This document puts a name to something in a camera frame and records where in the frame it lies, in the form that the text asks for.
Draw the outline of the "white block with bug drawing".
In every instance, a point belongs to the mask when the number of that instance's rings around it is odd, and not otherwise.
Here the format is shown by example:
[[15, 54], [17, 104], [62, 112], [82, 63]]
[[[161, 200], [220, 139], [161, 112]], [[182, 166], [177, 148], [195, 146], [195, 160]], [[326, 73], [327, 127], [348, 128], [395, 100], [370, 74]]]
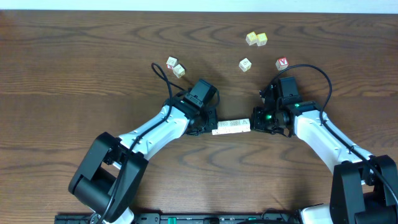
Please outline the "white block with bug drawing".
[[241, 129], [242, 129], [242, 132], [250, 132], [251, 124], [250, 124], [250, 120], [248, 118], [241, 120]]

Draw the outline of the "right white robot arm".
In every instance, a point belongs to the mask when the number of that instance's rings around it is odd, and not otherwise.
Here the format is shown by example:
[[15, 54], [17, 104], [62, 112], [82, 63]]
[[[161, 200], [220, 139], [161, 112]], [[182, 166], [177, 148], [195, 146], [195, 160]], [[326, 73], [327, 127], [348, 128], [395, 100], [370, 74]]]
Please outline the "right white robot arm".
[[274, 82], [259, 92], [252, 129], [297, 136], [333, 174], [328, 204], [301, 209], [301, 223], [397, 223], [397, 166], [343, 134], [314, 101], [303, 101], [294, 82]]

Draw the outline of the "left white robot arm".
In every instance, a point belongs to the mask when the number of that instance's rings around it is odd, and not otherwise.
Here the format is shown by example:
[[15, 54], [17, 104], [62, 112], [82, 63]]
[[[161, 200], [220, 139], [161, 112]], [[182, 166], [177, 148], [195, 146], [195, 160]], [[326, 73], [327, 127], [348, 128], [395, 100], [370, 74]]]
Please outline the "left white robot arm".
[[131, 223], [129, 208], [149, 159], [188, 129], [209, 132], [217, 125], [216, 106], [188, 99], [167, 100], [141, 127], [118, 137], [100, 134], [72, 177], [68, 191], [99, 215], [98, 223]]

